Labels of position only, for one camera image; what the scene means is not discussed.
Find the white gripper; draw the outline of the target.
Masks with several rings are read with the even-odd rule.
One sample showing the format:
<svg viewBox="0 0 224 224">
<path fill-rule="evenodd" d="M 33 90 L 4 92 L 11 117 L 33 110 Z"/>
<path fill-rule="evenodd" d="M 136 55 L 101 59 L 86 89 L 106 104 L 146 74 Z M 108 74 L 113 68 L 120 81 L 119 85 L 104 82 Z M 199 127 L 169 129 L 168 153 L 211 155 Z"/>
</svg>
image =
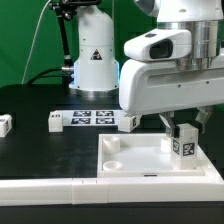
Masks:
<svg viewBox="0 0 224 224">
<path fill-rule="evenodd" d="M 131 115 L 160 113 L 170 138 L 173 111 L 198 107 L 195 121 L 204 133 L 213 113 L 208 105 L 224 103 L 224 48 L 209 68 L 180 71 L 176 61 L 190 53 L 191 40 L 187 30 L 154 29 L 124 45 L 129 60 L 120 75 L 120 107 Z"/>
</svg>

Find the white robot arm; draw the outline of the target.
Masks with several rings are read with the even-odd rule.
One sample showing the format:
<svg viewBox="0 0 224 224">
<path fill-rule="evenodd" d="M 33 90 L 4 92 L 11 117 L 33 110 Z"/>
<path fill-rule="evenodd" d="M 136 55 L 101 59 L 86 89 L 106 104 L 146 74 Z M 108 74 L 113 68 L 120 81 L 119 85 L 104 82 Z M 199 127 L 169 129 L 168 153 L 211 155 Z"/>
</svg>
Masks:
<svg viewBox="0 0 224 224">
<path fill-rule="evenodd" d="M 119 91 L 130 115 L 160 113 L 224 103 L 224 0 L 134 0 L 157 27 L 124 44 L 129 58 L 114 58 L 109 17 L 95 6 L 79 10 L 77 93 Z"/>
</svg>

